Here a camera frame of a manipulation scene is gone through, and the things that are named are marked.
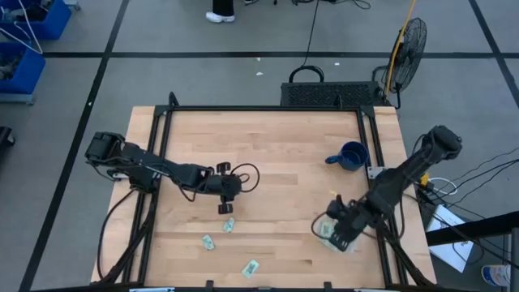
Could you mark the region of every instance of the electric fan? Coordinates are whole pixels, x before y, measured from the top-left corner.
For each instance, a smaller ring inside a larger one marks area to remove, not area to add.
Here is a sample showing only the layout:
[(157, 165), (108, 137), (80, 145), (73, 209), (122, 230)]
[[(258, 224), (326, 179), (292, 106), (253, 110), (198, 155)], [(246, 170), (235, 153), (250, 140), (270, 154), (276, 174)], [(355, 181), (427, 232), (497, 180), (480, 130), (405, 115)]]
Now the electric fan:
[(384, 70), (380, 80), (384, 84), (384, 88), (378, 88), (377, 94), (384, 102), (387, 102), (388, 93), (396, 93), (398, 105), (395, 108), (397, 110), (401, 106), (400, 92), (413, 79), (422, 59), (427, 39), (427, 26), (420, 18), (410, 20), (402, 30), (393, 46), (389, 64), (375, 68), (371, 76), (371, 81), (375, 81), (376, 72)]

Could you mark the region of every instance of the fan grille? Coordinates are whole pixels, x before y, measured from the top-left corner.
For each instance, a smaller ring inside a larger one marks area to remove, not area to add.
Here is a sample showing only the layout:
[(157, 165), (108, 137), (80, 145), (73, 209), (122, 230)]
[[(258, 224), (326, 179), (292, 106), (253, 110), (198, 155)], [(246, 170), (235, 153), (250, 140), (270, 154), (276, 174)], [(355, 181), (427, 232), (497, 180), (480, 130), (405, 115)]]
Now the fan grille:
[(397, 93), (397, 84), (400, 91), (411, 82), (422, 60), (423, 50), (427, 39), (427, 26), (420, 18), (412, 19), (405, 29), (404, 40), (397, 47), (390, 90)]

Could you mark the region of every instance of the mug handle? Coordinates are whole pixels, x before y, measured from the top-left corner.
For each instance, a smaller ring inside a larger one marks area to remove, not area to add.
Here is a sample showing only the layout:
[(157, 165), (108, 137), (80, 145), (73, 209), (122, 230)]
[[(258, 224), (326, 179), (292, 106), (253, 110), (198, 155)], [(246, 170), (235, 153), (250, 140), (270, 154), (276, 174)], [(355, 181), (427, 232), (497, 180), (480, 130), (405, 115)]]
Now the mug handle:
[(324, 162), (326, 162), (326, 164), (334, 164), (334, 163), (339, 162), (339, 158), (340, 157), (338, 155), (330, 156), (330, 157), (326, 158), (324, 160)]

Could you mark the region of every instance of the floor tile line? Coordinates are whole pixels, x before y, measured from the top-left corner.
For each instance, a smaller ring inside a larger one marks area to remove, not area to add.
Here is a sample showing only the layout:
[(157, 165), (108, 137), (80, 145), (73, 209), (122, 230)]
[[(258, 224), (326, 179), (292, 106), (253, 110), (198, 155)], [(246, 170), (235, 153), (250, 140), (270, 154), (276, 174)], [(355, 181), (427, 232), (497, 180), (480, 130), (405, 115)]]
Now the floor tile line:
[(52, 200), (50, 201), (50, 206), (47, 210), (47, 214), (45, 215), (45, 220), (38, 235), (38, 239), (36, 240), (36, 244), (32, 251), (31, 258), (28, 262), (28, 266), (25, 270), (24, 277), (20, 283), (19, 291), (29, 291), (32, 287), (32, 283), (34, 281), (34, 278), (38, 271), (38, 267), (41, 262), (41, 257), (43, 256), (45, 247), (49, 240), (49, 236), (52, 231), (54, 221), (56, 219), (56, 216), (58, 215), (59, 205), (62, 202), (62, 198), (66, 190), (66, 185), (71, 175), (72, 168), (74, 167), (75, 158), (77, 157), (79, 146), (81, 145), (84, 131), (86, 129), (90, 113), (92, 112), (92, 107), (96, 100), (97, 93), (99, 92), (101, 82), (103, 80), (103, 77), (105, 76), (109, 56), (112, 50), (114, 49), (115, 40), (117, 39), (117, 35), (122, 24), (122, 19), (124, 18), (124, 15), (126, 13), (129, 1), (130, 0), (122, 0), (121, 6), (119, 7), (117, 18), (115, 19), (114, 26), (112, 27), (112, 31), (110, 33), (108, 43), (106, 44), (105, 52), (102, 55), (101, 62), (97, 69), (96, 76), (92, 82), (92, 87), (90, 88), (90, 92), (85, 102), (83, 113), (81, 114), (78, 127), (75, 131), (74, 138), (71, 143), (71, 147), (66, 156), (65, 164), (63, 166), (62, 172), (58, 180), (58, 185), (56, 186)]
[(476, 19), (478, 20), (479, 26), (483, 30), (483, 34), (487, 39), (488, 45), (490, 46), (492, 53), (495, 54), (495, 60), (497, 61), (498, 66), (500, 67), (501, 74), (503, 74), (504, 80), (508, 85), (508, 89), (510, 90), (510, 93), (512, 93), (512, 97), (516, 102), (517, 106), (519, 107), (519, 88), (517, 88), (517, 84), (515, 82), (515, 79), (513, 78), (512, 73), (510, 72), (510, 69), (508, 69), (508, 65), (504, 60), (504, 55), (501, 53), (499, 46), (495, 42), (495, 38), (494, 36), (492, 36), (492, 32), (488, 27), (487, 21), (485, 20), (485, 17), (483, 16), (483, 13), (481, 12), (481, 9), (479, 8), (479, 5), (476, 2), (476, 0), (469, 0), (469, 3), (472, 7), (472, 10), (474, 11)]
[[(251, 52), (113, 52), (111, 58), (304, 58), (306, 52), (251, 51)], [(486, 59), (519, 58), (519, 53), (423, 53), (424, 59)], [(49, 52), (46, 58), (102, 58), (99, 52)], [(387, 52), (310, 52), (310, 58), (389, 58)]]

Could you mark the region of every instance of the person's foot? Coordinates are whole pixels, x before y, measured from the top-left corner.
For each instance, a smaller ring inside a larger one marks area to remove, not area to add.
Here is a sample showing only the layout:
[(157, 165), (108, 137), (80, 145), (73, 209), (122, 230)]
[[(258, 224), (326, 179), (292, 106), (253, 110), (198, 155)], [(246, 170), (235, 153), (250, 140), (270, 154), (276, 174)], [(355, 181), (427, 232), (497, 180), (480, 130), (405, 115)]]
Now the person's foot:
[(222, 15), (218, 15), (218, 14), (215, 14), (215, 13), (212, 13), (212, 12), (206, 12), (205, 13), (205, 18), (209, 21), (211, 21), (212, 23), (215, 23), (215, 24), (219, 24), (220, 22), (227, 22), (227, 23), (231, 23), (234, 21), (234, 15), (232, 16), (222, 16)]

